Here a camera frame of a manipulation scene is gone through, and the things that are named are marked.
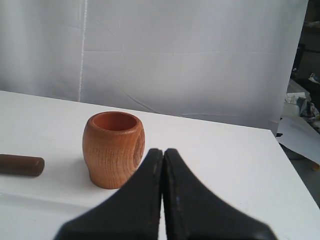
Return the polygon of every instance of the wood grain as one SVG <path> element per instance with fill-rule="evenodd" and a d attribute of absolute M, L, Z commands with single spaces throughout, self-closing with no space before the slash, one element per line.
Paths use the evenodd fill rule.
<path fill-rule="evenodd" d="M 104 189 L 120 188 L 136 171 L 143 156 L 143 124 L 125 112 L 98 113 L 86 123 L 82 150 L 91 181 Z"/>

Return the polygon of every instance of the table surface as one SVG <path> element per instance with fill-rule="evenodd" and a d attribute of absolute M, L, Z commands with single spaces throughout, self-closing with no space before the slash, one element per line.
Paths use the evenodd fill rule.
<path fill-rule="evenodd" d="M 93 185 L 82 155 L 92 115 L 136 115 L 150 148 L 177 148 L 217 196 L 273 229 L 279 240 L 320 238 L 320 210 L 269 130 L 0 91 L 0 153 L 45 160 L 39 177 L 0 175 L 0 235 L 50 240 L 67 220 L 116 190 Z M 166 239 L 163 208 L 159 239 Z"/>

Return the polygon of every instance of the wooden cup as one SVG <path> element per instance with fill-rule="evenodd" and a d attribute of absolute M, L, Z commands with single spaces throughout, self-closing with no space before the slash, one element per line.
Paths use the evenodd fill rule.
<path fill-rule="evenodd" d="M 126 112 L 92 116 L 82 138 L 91 181 L 104 189 L 120 188 L 136 171 L 145 150 L 142 122 Z"/>

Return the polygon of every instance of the white curtain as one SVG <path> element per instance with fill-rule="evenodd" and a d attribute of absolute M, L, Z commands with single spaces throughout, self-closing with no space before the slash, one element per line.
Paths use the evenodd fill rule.
<path fill-rule="evenodd" d="M 276 131 L 308 0 L 2 0 L 0 90 Z"/>

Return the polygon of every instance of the paper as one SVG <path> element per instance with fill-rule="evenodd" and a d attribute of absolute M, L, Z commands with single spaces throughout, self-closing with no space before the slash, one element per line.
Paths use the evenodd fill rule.
<path fill-rule="evenodd" d="M 278 127 L 277 141 L 286 148 L 320 164 L 320 134 L 302 117 L 284 117 Z"/>

